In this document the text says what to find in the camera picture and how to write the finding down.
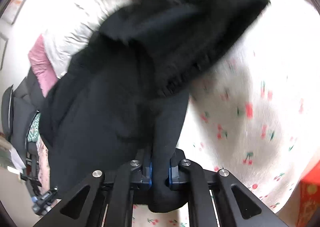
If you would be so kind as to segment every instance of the white light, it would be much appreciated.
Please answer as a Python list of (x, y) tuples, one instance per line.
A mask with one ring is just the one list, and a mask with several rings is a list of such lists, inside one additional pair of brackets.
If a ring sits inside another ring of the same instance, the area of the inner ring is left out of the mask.
[(18, 169), (15, 169), (11, 166), (7, 166), (7, 169), (9, 172), (14, 173), (14, 174), (20, 174), (20, 171)]

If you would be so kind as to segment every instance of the green patterned fabric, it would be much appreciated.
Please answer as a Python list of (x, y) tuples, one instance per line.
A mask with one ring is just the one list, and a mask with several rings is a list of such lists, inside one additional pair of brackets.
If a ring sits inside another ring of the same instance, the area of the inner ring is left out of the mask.
[(28, 142), (37, 142), (39, 137), (39, 120), (40, 113), (38, 113), (33, 119), (29, 132), (28, 132)]

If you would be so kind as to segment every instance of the screw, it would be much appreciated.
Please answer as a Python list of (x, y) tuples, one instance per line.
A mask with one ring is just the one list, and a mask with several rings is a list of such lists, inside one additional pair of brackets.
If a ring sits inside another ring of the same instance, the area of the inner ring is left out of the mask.
[(139, 160), (134, 159), (134, 160), (131, 160), (131, 162), (130, 162), (130, 166), (139, 166), (139, 165), (140, 165)]
[(191, 161), (189, 159), (183, 159), (180, 161), (180, 163), (183, 166), (190, 166), (191, 165)]
[(93, 177), (100, 177), (100, 176), (102, 176), (102, 171), (101, 170), (93, 171), (92, 176)]
[(226, 170), (226, 169), (221, 169), (221, 170), (219, 170), (219, 175), (228, 176), (229, 175), (229, 171)]

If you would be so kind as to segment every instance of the pink pillow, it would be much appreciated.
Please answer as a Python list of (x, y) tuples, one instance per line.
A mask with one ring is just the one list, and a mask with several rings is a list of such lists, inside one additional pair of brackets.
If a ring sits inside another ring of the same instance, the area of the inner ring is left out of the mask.
[(32, 71), (38, 79), (42, 94), (46, 97), (49, 90), (58, 81), (58, 78), (45, 52), (42, 35), (38, 37), (28, 57)]

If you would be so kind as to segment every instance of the picture frame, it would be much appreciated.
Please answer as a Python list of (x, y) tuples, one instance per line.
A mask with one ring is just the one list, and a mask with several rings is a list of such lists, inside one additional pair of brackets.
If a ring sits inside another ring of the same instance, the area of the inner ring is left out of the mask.
[(25, 1), (26, 0), (11, 0), (1, 19), (6, 21), (9, 25), (13, 25)]
[(2, 70), (2, 67), (3, 67), (4, 55), (5, 55), (5, 50), (7, 48), (7, 44), (8, 44), (8, 38), (0, 33), (0, 60), (1, 60), (0, 71)]

